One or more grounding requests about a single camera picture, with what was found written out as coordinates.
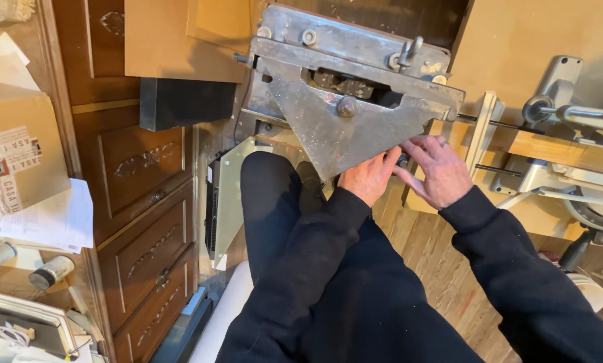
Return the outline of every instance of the white foam roll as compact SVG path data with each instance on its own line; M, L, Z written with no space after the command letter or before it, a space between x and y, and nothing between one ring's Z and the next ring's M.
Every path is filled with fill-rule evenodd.
M243 309L253 288L250 265L248 261L243 261L236 267L210 321L202 330L200 340L188 363L214 363L216 361L227 328Z

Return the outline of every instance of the wooden dresser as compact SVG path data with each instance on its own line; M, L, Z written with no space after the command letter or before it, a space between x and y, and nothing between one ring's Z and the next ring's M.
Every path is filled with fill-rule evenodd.
M123 0L39 0L0 25L51 97L69 173L88 182L95 249L70 283L111 362L148 362L197 288L193 128L139 124L139 79L124 76ZM53 257L50 252L44 259Z

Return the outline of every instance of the wooden cabinet door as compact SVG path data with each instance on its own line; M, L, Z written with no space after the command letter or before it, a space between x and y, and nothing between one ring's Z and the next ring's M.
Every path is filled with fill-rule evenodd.
M113 333L192 243L192 197L190 182L98 252Z
M117 363L147 363L194 293L193 248L153 289L129 322L114 335Z
M124 0L53 1L71 105L140 98L124 76Z
M138 126L137 105L73 116L99 244L192 178L192 128Z

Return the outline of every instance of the hand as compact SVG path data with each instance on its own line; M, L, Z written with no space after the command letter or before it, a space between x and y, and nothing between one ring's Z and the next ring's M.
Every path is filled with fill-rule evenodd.
M386 158L386 153L382 153L346 170L339 177L338 187L343 187L373 207L373 203L384 194L401 152L395 146L389 149Z
M396 166L393 170L420 198L437 210L464 197L474 186L465 161L456 155L449 144L441 147L444 141L443 136L416 136L401 144L423 169L424 182L407 169Z

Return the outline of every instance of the man's left hand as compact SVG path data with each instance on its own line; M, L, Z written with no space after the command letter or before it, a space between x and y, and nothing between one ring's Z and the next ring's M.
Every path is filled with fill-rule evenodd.
M338 187L350 191L369 207L373 207L373 203L384 194L388 179L401 152L400 148L395 146L388 152L346 170L339 177Z

